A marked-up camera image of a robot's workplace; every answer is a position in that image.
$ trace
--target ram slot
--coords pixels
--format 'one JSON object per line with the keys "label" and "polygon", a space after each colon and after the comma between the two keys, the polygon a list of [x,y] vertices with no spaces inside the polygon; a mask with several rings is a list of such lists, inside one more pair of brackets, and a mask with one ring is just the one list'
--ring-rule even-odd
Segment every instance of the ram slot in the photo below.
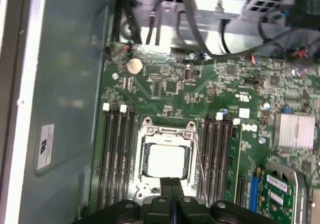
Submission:
{"label": "ram slot", "polygon": [[104,134],[103,134],[103,148],[102,148],[102,156],[101,156],[101,166],[100,166],[100,175],[99,175],[99,191],[98,191],[98,205],[99,209],[105,207],[105,195],[106,195],[106,188],[107,188],[107,170],[106,166],[108,163],[109,158],[109,130],[110,127],[114,124],[113,123],[113,115],[115,114],[114,111],[109,110],[105,113],[104,118]]}
{"label": "ram slot", "polygon": [[229,152],[229,141],[231,136],[232,125],[229,121],[221,122],[221,133],[220,133],[220,154],[218,163],[218,181],[217,181],[217,200],[222,200],[225,193],[226,187],[226,175],[227,175],[227,158]]}
{"label": "ram slot", "polygon": [[113,196],[114,196],[114,175],[115,175],[115,160],[116,160],[116,151],[117,151],[117,136],[118,136],[118,129],[121,124],[119,119],[119,112],[115,111],[113,117],[113,124],[109,129],[109,139],[108,144],[105,145],[109,146],[108,152],[108,160],[106,162],[107,166],[106,172],[106,189],[105,189],[105,206],[109,206],[113,204]]}
{"label": "ram slot", "polygon": [[212,129],[212,122],[208,119],[205,118],[204,120],[204,127],[203,127],[203,135],[202,135],[202,147],[201,147],[201,165],[203,168],[203,174],[204,174],[204,183],[203,183],[203,178],[202,176],[199,178],[199,184],[198,184],[198,189],[197,189],[197,196],[199,198],[203,198],[204,192],[207,192],[206,188],[206,183],[208,180],[208,165],[209,165],[209,158],[208,154],[210,153],[210,148],[211,148],[211,129]]}
{"label": "ram slot", "polygon": [[[204,122],[201,164],[209,204],[224,197],[231,128],[231,122],[226,120],[206,118]],[[202,190],[202,182],[199,183],[199,189]]]}
{"label": "ram slot", "polygon": [[125,142],[126,142],[126,128],[127,128],[127,112],[120,113],[120,128],[117,138],[117,149],[116,151],[116,162],[114,165],[115,170],[115,182],[114,182],[114,198],[113,203],[117,203],[120,200],[120,194],[122,193],[122,177],[123,177],[123,167],[124,167],[124,155],[125,155]]}
{"label": "ram slot", "polygon": [[124,175],[123,175],[123,192],[122,199],[128,198],[129,181],[131,175],[132,151],[134,147],[134,130],[135,130],[136,112],[134,107],[129,107],[128,127],[126,142],[124,146]]}
{"label": "ram slot", "polygon": [[209,184],[210,188],[208,190],[208,199],[209,203],[212,204],[215,201],[217,201],[217,196],[219,196],[218,190],[219,190],[219,163],[220,163],[220,153],[222,152],[222,138],[221,135],[222,128],[221,123],[219,121],[214,121],[213,123],[213,129],[212,129],[212,139],[211,139],[211,145],[212,145],[212,152],[210,155],[210,179]]}

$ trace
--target cable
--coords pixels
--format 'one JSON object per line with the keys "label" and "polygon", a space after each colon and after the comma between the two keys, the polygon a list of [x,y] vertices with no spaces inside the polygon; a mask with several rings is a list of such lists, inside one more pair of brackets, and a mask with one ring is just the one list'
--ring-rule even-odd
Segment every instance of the cable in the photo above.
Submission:
{"label": "cable", "polygon": [[121,49],[117,50],[115,53],[110,54],[105,49],[102,50],[102,53],[105,58],[107,58],[109,61],[112,61],[113,58],[121,55],[122,52],[129,51],[131,48],[132,48],[132,43],[128,41]]}
{"label": "cable", "polygon": [[229,48],[227,47],[227,44],[226,44],[226,40],[225,40],[225,31],[226,31],[226,26],[227,24],[230,22],[230,20],[227,20],[227,19],[222,19],[221,20],[221,33],[220,33],[220,39],[221,39],[221,43],[222,43],[222,46],[223,46],[223,49],[226,53],[230,54],[230,50]]}
{"label": "cable", "polygon": [[254,53],[270,44],[273,44],[275,42],[277,42],[278,40],[280,40],[281,38],[285,37],[286,35],[288,35],[289,33],[291,33],[294,29],[290,29],[287,30],[283,33],[281,33],[280,35],[274,37],[271,40],[266,41],[265,43],[255,46],[253,48],[250,48],[248,50],[244,50],[244,51],[240,51],[237,53],[229,53],[229,54],[224,54],[224,55],[217,55],[217,54],[212,54],[210,52],[210,50],[208,49],[208,47],[206,46],[199,30],[196,24],[196,20],[192,11],[192,0],[182,0],[183,1],[183,5],[185,8],[185,13],[186,13],[186,17],[188,19],[192,34],[194,36],[194,38],[196,39],[196,41],[198,42],[198,44],[200,45],[201,49],[203,49],[204,52],[206,52],[208,54],[209,57],[211,57],[212,59],[216,59],[217,61],[224,61],[227,59],[232,59],[232,58],[237,58],[239,56],[244,56],[244,55],[248,55],[251,53]]}
{"label": "cable", "polygon": [[148,32],[148,35],[147,35],[146,41],[145,41],[145,44],[147,44],[147,45],[150,44],[152,32],[154,31],[154,28],[155,28],[157,10],[160,7],[161,3],[163,3],[164,1],[165,0],[158,0],[155,3],[153,9],[151,10],[151,12],[155,12],[155,13],[154,13],[154,15],[151,15],[150,19],[149,19],[149,32]]}
{"label": "cable", "polygon": [[116,0],[114,4],[114,14],[113,14],[113,22],[112,22],[112,31],[110,36],[111,42],[119,42],[120,41],[120,22],[121,22],[121,15],[122,15],[122,1]]}
{"label": "cable", "polygon": [[188,44],[186,43],[186,41],[184,40],[184,38],[182,37],[182,35],[180,33],[181,14],[186,14],[186,11],[181,10],[178,12],[178,16],[177,16],[176,24],[175,24],[175,32],[176,32],[176,35],[177,35],[179,41],[182,42],[185,46],[188,46]]}
{"label": "cable", "polygon": [[[289,6],[289,5],[283,5],[283,6],[276,7],[274,9],[269,9],[265,13],[265,15],[260,18],[260,20],[258,22],[258,33],[259,33],[259,36],[262,38],[262,40],[264,40],[265,42],[271,40],[271,38],[263,30],[262,23],[263,23],[264,19],[271,13],[280,12],[280,11],[282,11],[282,12],[287,11],[290,7],[291,6]],[[285,48],[280,43],[274,42],[272,45],[275,46],[276,48],[278,48],[282,53],[285,52]]]}
{"label": "cable", "polygon": [[111,3],[114,3],[116,0],[108,0],[106,1],[98,10],[95,11],[95,14],[94,14],[94,23],[97,22],[97,19],[100,15],[100,13],[103,11],[103,9],[105,9],[108,5],[110,5]]}
{"label": "cable", "polygon": [[281,68],[279,68],[279,69],[272,69],[272,68],[269,68],[269,67],[260,65],[260,64],[258,63],[258,59],[259,59],[259,56],[257,56],[257,55],[251,55],[252,64],[255,65],[257,68],[260,68],[261,70],[264,70],[264,71],[268,71],[268,72],[281,72],[281,71],[285,70],[286,68],[288,68],[286,65],[284,65],[283,67],[281,67]]}

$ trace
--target green circuit board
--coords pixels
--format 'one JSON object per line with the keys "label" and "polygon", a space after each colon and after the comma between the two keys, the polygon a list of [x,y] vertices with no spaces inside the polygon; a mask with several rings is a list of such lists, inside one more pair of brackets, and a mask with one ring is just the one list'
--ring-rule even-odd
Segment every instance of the green circuit board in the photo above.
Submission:
{"label": "green circuit board", "polygon": [[[137,133],[145,117],[151,117],[157,125],[167,127],[184,127],[186,123],[193,121],[199,135],[201,150],[205,118],[210,112],[222,110],[227,110],[228,115],[239,119],[240,122],[233,130],[232,135],[235,138],[229,141],[228,153],[232,157],[232,163],[227,162],[227,188],[223,197],[225,200],[236,202],[238,176],[241,175],[244,177],[241,204],[248,208],[251,176],[257,167],[263,167],[268,160],[293,165],[305,173],[309,184],[313,187],[320,186],[317,129],[314,150],[286,150],[273,145],[275,113],[281,113],[285,107],[290,107],[293,112],[314,114],[316,122],[320,121],[318,70],[298,76],[293,75],[289,67],[281,71],[265,71],[254,66],[251,60],[242,58],[218,62],[206,57],[201,58],[199,53],[190,57],[190,52],[184,49],[146,45],[133,45],[128,54],[126,51],[119,52],[123,46],[124,43],[110,45],[110,53],[117,55],[105,61],[102,72],[90,192],[91,212],[101,207],[100,195],[104,189],[100,185],[104,179],[101,173],[108,169],[103,167],[106,138],[106,114],[103,110],[105,104],[125,104],[134,109],[134,118],[130,119],[133,127],[129,127],[129,123],[119,127],[121,130],[127,130],[127,133],[131,128],[132,132],[132,136],[126,134],[123,137],[124,140],[132,138],[132,145],[126,146],[126,150],[132,149],[132,152],[127,153],[131,158],[128,163],[130,170],[120,171],[122,174],[127,172],[129,177],[122,178],[119,173],[115,173],[109,179],[112,182],[117,178],[120,181],[128,180],[126,198],[134,199],[136,194],[136,187],[130,184],[133,181]],[[132,75],[128,72],[126,64],[132,58],[141,60],[141,73]],[[262,57],[259,63],[273,69],[285,65],[283,60]],[[270,104],[270,109],[264,109],[264,104]],[[113,150],[120,152],[121,148],[117,148],[110,149],[108,153],[112,153]],[[110,163],[118,161],[121,166],[117,157],[113,161]]]}
{"label": "green circuit board", "polygon": [[[275,183],[268,181],[268,179],[275,180],[276,184],[284,189],[279,189]],[[295,186],[291,185],[278,177],[262,171],[261,182],[259,185],[260,197],[259,197],[259,213],[265,217],[276,217],[275,219],[283,224],[290,224],[294,219],[294,204],[295,198]]]}

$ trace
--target motherboard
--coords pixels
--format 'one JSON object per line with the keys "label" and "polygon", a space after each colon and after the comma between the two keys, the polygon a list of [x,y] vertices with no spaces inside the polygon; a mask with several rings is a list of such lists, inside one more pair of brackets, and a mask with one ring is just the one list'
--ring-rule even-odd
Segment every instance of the motherboard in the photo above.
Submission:
{"label": "motherboard", "polygon": [[281,59],[219,62],[125,43],[106,53],[90,212],[123,199],[142,203],[160,195],[161,177],[175,177],[205,205],[226,200],[285,224],[313,223],[318,68],[298,73]]}

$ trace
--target capacitor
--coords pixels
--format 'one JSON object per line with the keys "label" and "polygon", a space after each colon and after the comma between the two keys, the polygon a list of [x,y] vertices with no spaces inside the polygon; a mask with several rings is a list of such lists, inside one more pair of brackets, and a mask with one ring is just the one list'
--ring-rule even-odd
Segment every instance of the capacitor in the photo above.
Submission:
{"label": "capacitor", "polygon": [[286,106],[283,108],[282,110],[283,113],[292,113],[293,112],[293,109],[289,106]]}
{"label": "capacitor", "polygon": [[223,113],[224,115],[228,114],[228,110],[224,108],[220,109],[220,112]]}
{"label": "capacitor", "polygon": [[203,50],[200,52],[200,58],[201,59],[207,59],[208,54],[204,52]]}
{"label": "capacitor", "polygon": [[264,110],[264,111],[270,111],[271,105],[270,105],[270,103],[266,102],[266,103],[264,103],[263,105],[261,105],[260,108],[261,108],[262,110]]}
{"label": "capacitor", "polygon": [[125,65],[127,71],[132,75],[138,75],[142,72],[144,65],[138,58],[130,59]]}

